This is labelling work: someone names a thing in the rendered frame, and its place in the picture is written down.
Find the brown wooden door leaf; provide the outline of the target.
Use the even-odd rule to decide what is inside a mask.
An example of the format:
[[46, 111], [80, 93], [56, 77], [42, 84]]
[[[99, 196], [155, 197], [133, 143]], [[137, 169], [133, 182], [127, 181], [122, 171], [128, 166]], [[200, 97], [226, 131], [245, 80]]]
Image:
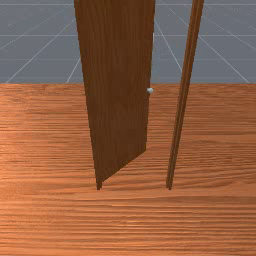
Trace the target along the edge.
[[96, 186], [146, 151], [155, 0], [74, 0]]

